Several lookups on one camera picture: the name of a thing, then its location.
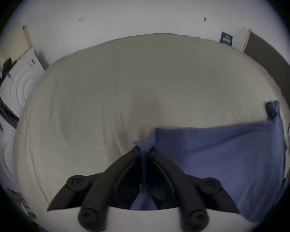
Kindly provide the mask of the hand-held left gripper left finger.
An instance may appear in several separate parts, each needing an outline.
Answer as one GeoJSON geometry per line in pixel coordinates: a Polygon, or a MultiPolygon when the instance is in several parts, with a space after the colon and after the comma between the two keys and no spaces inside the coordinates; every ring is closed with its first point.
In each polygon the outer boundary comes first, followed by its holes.
{"type": "Polygon", "coordinates": [[[47,211],[80,207],[78,222],[83,228],[105,229],[108,207],[130,210],[141,180],[141,153],[135,146],[104,172],[68,178],[47,211]]]}

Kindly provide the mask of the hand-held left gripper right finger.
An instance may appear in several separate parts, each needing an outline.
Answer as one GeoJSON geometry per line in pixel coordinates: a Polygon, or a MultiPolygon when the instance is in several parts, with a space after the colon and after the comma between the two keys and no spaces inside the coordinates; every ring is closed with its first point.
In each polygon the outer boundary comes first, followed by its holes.
{"type": "Polygon", "coordinates": [[[239,214],[235,202],[216,178],[185,174],[157,149],[150,151],[149,164],[158,170],[170,188],[167,204],[178,204],[182,229],[205,229],[210,220],[207,209],[239,214]]]}

